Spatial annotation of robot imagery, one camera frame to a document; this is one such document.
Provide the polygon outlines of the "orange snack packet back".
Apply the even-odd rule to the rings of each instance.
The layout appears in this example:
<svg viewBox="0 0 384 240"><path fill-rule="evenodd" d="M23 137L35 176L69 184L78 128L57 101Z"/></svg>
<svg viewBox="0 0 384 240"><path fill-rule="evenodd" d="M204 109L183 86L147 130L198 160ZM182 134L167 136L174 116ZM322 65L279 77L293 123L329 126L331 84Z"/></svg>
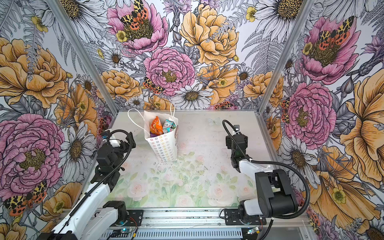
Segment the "orange snack packet back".
<svg viewBox="0 0 384 240"><path fill-rule="evenodd" d="M150 124L150 134L155 136L162 135L163 132L163 126L158 116L155 117L155 119Z"/></svg>

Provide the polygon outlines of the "teal Fox's candy packet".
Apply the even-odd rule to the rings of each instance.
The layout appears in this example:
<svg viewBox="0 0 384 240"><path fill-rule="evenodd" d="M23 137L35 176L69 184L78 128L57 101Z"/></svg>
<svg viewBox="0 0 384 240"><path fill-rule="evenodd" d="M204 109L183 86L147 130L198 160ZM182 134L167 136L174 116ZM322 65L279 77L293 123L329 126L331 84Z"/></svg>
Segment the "teal Fox's candy packet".
<svg viewBox="0 0 384 240"><path fill-rule="evenodd" d="M164 124L163 124L163 134L167 134L169 132L172 132L173 130L175 130L177 127L177 125L175 124L174 121L171 121L171 120L165 120Z"/></svg>

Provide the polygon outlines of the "white paper bag with cartoon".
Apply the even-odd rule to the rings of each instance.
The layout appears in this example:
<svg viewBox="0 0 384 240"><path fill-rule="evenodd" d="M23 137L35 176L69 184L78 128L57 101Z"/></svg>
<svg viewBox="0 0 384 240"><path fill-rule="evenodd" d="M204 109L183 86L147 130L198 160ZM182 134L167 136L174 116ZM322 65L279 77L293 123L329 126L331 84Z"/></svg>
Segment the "white paper bag with cartoon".
<svg viewBox="0 0 384 240"><path fill-rule="evenodd" d="M144 111L143 113L138 112L139 116L143 120L142 125L139 125L138 123L136 123L136 121L134 121L131 118L130 112L132 111L138 112L137 109L128 110L127 112L128 118L135 126L139 127L144 131L144 138L151 146L157 158L163 162L176 161L178 157L178 134L179 134L179 119L175 116L176 108L173 105L171 105L169 113L148 112L148 111ZM164 124L165 120L174 121L175 124L177 125L176 129L167 134L162 134L155 138L151 138L150 124L155 119L156 116L159 117L162 125Z"/></svg>

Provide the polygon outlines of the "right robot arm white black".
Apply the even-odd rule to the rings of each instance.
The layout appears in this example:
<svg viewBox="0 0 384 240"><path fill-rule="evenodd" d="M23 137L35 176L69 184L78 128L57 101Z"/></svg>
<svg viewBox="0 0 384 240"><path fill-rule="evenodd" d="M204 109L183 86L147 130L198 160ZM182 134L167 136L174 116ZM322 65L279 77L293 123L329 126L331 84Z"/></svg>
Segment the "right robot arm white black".
<svg viewBox="0 0 384 240"><path fill-rule="evenodd" d="M253 161L246 154L248 137L242 134L226 136L226 146L231 150L233 168L254 181L257 190L255 198L240 201L234 219L243 224L264 224L265 218L293 219L302 214L287 173L270 167L279 163Z"/></svg>

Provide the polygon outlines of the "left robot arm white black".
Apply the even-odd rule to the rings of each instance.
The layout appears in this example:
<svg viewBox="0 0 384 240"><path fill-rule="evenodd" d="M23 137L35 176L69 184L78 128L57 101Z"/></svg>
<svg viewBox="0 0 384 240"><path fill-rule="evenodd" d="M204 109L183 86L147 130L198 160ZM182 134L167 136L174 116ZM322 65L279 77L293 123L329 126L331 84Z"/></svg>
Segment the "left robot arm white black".
<svg viewBox="0 0 384 240"><path fill-rule="evenodd" d="M97 240L113 225L123 226L129 219L123 201L104 200L121 176L120 169L136 143L132 134L125 140L106 139L97 152L97 165L83 197L50 233L39 240Z"/></svg>

